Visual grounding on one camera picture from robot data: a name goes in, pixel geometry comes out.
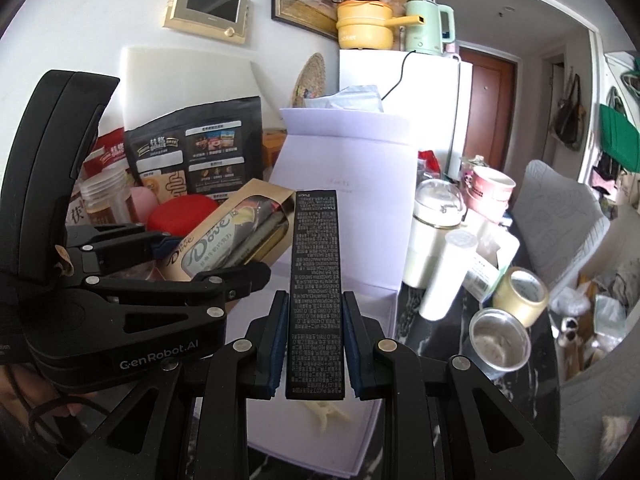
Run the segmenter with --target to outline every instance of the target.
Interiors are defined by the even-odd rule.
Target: human hand
[[[11,370],[21,393],[32,407],[60,396],[55,387],[37,373],[31,372],[21,365],[12,365]],[[84,394],[79,397],[90,399],[95,397],[95,394]],[[11,413],[22,425],[25,427],[28,425],[29,414],[11,386],[7,366],[0,366],[0,406]],[[49,413],[53,416],[76,416],[81,409],[82,404],[66,404]]]

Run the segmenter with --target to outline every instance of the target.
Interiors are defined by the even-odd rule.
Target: stainless steel bowl
[[[531,340],[514,316],[497,308],[484,308],[471,318],[462,353],[494,380],[526,364]]]

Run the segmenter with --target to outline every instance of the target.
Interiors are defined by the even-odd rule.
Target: blender lid
[[[414,216],[433,226],[454,227],[466,206],[460,190],[445,180],[425,180],[415,191]]]

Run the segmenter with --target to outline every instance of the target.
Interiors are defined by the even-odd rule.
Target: kettle handle
[[[456,22],[453,18],[453,9],[446,5],[438,5],[438,10],[449,17],[449,37],[442,38],[442,43],[453,43],[456,41]],[[440,30],[442,30],[442,16],[440,17]]]

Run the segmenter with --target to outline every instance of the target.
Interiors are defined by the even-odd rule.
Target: yellow cooker
[[[394,44],[391,27],[424,24],[422,16],[392,18],[393,10],[378,0],[347,0],[338,4],[338,43],[340,48],[389,50]]]

